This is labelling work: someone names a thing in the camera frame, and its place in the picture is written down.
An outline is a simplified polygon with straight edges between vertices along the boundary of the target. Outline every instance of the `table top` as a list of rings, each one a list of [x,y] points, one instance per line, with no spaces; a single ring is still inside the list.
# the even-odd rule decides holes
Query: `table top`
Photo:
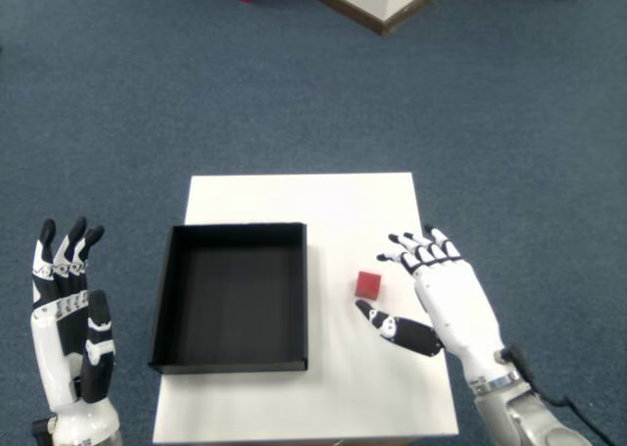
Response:
[[[457,434],[444,353],[380,338],[355,307],[359,271],[382,274],[378,308],[429,323],[390,232],[420,232],[410,173],[193,176],[186,224],[308,226],[309,369],[164,375],[155,443]]]

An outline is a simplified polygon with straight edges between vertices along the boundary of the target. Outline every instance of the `red cube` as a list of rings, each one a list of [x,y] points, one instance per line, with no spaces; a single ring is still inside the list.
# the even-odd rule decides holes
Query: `red cube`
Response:
[[[357,297],[365,297],[376,301],[379,297],[379,288],[381,287],[381,274],[360,272],[357,278],[357,287],[355,295]]]

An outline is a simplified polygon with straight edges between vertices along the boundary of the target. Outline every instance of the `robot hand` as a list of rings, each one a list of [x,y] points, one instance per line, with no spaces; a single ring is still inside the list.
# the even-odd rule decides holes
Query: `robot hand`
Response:
[[[377,259],[400,263],[413,276],[415,293],[433,328],[388,316],[364,300],[357,301],[358,308],[393,343],[428,356],[444,345],[457,356],[496,445],[591,446],[561,424],[528,379],[521,378],[472,266],[440,230],[429,227],[428,231],[433,240],[410,233],[391,234],[390,240],[405,251],[384,253]]]
[[[390,240],[402,245],[405,251],[384,253],[377,259],[400,263],[413,276],[415,293],[429,314],[433,329],[388,317],[365,301],[358,301],[358,307],[382,336],[394,343],[405,346],[408,343],[399,340],[419,339],[421,342],[412,343],[410,348],[429,356],[444,345],[461,360],[466,381],[473,389],[501,378],[513,380],[517,377],[514,366],[497,361],[505,348],[499,323],[472,266],[440,230],[430,228],[430,232],[433,240],[410,233],[391,234]]]
[[[107,397],[116,352],[111,317],[104,292],[88,294],[85,277],[89,249],[104,228],[85,232],[86,226],[85,218],[76,221],[53,257],[55,223],[48,220],[35,246],[30,326],[48,405],[56,414],[44,426],[55,446],[119,446],[120,421]]]

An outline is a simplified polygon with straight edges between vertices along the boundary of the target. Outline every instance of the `wooden baseboard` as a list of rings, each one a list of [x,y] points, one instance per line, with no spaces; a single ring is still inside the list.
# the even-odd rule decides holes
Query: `wooden baseboard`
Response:
[[[407,21],[411,15],[424,7],[431,0],[413,0],[388,20],[381,20],[346,0],[318,0],[336,12],[385,36]]]

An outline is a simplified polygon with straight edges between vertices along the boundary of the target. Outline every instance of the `black box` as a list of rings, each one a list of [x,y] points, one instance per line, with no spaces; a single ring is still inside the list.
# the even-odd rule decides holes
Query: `black box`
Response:
[[[166,255],[153,369],[307,369],[306,225],[179,225]]]

